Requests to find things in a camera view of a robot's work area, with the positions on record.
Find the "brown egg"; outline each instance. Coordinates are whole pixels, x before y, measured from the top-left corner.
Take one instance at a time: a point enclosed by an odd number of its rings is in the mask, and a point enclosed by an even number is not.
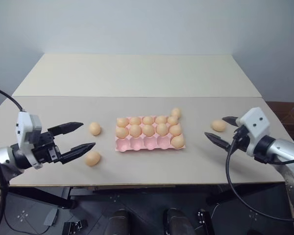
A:
[[[117,118],[117,126],[118,127],[126,127],[128,125],[129,121],[127,118]]]
[[[182,116],[182,112],[179,108],[174,108],[171,111],[171,116],[175,116],[177,118],[180,118]]]
[[[145,125],[152,125],[154,123],[153,117],[144,117],[143,124]]]
[[[89,131],[92,133],[93,136],[97,136],[101,132],[101,127],[97,122],[92,122],[89,125]]]
[[[129,128],[129,134],[132,136],[132,137],[139,137],[142,133],[142,129],[139,125],[132,125],[130,128]]]
[[[95,151],[90,151],[86,154],[85,164],[88,166],[94,166],[100,161],[100,154]]]
[[[223,120],[214,120],[211,123],[211,128],[215,131],[222,132],[226,130],[226,122]]]
[[[168,127],[167,127],[167,125],[164,124],[164,123],[158,124],[157,127],[156,127],[156,132],[160,136],[165,136],[168,133]]]
[[[174,148],[181,148],[181,147],[183,147],[184,146],[184,138],[183,138],[183,136],[173,137],[172,140],[171,140],[171,145]]]
[[[180,125],[171,126],[169,132],[173,136],[179,136],[182,134],[182,128]]]
[[[142,123],[142,120],[140,117],[131,117],[129,124],[131,125],[140,125]]]
[[[177,125],[178,124],[177,117],[175,117],[175,116],[168,117],[168,124],[170,124],[171,126]]]
[[[153,136],[155,134],[155,128],[152,125],[143,126],[143,133],[145,136]]]
[[[158,117],[156,117],[155,122],[157,124],[167,123],[167,117],[165,117],[165,116],[158,116]]]
[[[117,127],[116,136],[120,139],[124,139],[125,137],[128,136],[128,129],[124,127]]]

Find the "cardboard box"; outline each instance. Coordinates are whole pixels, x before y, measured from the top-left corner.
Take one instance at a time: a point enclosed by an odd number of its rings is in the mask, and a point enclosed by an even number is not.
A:
[[[267,101],[289,135],[294,138],[294,102]]]

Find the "dark floor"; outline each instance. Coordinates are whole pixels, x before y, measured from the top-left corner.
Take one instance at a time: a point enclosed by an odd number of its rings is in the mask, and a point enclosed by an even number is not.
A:
[[[208,206],[205,199],[211,193],[226,190],[225,186],[212,187],[214,190],[201,193],[148,193],[148,194],[110,194],[101,196],[78,197],[79,206],[74,210],[59,209],[54,227],[46,235],[61,235],[63,224],[67,221],[86,219],[88,227],[80,235],[102,235],[109,216],[118,209],[127,209],[131,213],[132,233],[139,235],[162,235],[162,213],[167,208],[182,210],[196,228],[200,226],[196,215],[198,210],[212,212],[214,206]],[[61,195],[62,188],[43,188],[43,190]],[[274,188],[245,197],[246,201],[263,212],[276,216],[290,216],[285,187],[280,184]],[[8,222],[17,230],[29,233],[41,233],[46,229],[43,222],[53,206],[34,202],[29,199],[8,195],[6,215]],[[292,235],[291,223],[277,222],[263,218],[251,212],[238,200],[220,204],[213,216],[213,225],[217,235],[244,235],[249,229],[255,229],[263,235]],[[197,234],[204,234],[202,228]],[[0,235],[17,235],[3,220]]]

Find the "pink egg tray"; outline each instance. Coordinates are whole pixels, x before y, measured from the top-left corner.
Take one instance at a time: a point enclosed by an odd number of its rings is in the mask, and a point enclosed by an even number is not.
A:
[[[156,126],[158,124],[157,123],[153,123],[152,126],[155,128],[156,130]],[[131,124],[128,124],[126,126],[126,128],[129,130],[129,128],[131,127]],[[148,137],[146,135],[144,135],[143,133],[141,133],[141,135],[137,138],[132,137],[130,134],[125,137],[125,139],[120,139],[118,137],[116,137],[116,151],[120,151],[120,152],[125,152],[127,150],[141,150],[141,149],[148,149],[148,150],[153,150],[153,149],[176,149],[174,148],[170,142],[171,142],[171,138],[173,137],[172,134],[168,133],[165,136],[160,136],[159,134],[157,134],[155,132],[155,134],[151,137]]]

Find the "table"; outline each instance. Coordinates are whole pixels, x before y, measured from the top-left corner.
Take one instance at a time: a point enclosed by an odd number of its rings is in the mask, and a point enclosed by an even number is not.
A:
[[[10,181],[15,190],[37,186],[226,183],[226,152],[210,143],[203,133],[213,132],[212,120],[241,116],[257,106],[268,116],[272,136],[290,140],[231,55],[45,54],[14,97],[28,112],[40,117],[43,131],[69,121],[85,124],[73,133],[56,137],[62,153],[95,141],[94,150],[102,155],[94,167],[86,166],[79,158],[65,165],[44,164],[39,170],[28,169]],[[115,151],[116,118],[168,115],[173,107],[182,109],[185,149]],[[0,147],[16,142],[16,118],[17,110],[6,100],[0,106]],[[97,137],[88,132],[92,121],[100,123],[103,129]],[[220,135],[231,141],[234,129],[229,126]],[[283,182],[273,167],[254,161],[241,151],[233,155],[230,171],[234,183]],[[54,200],[60,200],[57,204],[65,208],[72,205],[60,198]]]
[[[219,184],[226,183],[226,152],[205,137],[214,132],[211,120],[223,116],[241,116],[251,107],[261,107],[268,116],[272,136],[288,138],[278,118],[261,98],[250,97],[17,97],[23,107],[37,114],[43,131],[69,121],[85,125],[66,135],[56,137],[60,151],[95,141],[94,150],[102,155],[101,162],[88,167],[83,158],[68,164],[44,164],[39,170],[30,168],[26,174],[10,181],[12,186],[92,186],[92,185],[151,185],[151,184]],[[173,107],[181,107],[180,119],[186,148],[181,150],[115,151],[115,122],[117,117],[166,115]],[[14,126],[17,110],[6,100],[0,106],[0,146],[16,142]],[[88,125],[97,121],[102,134],[93,137]],[[228,126],[224,139],[231,141],[235,127]],[[242,151],[231,162],[235,183],[279,182],[283,178],[272,166],[260,164]]]
[[[261,97],[231,55],[45,54],[13,95]]]

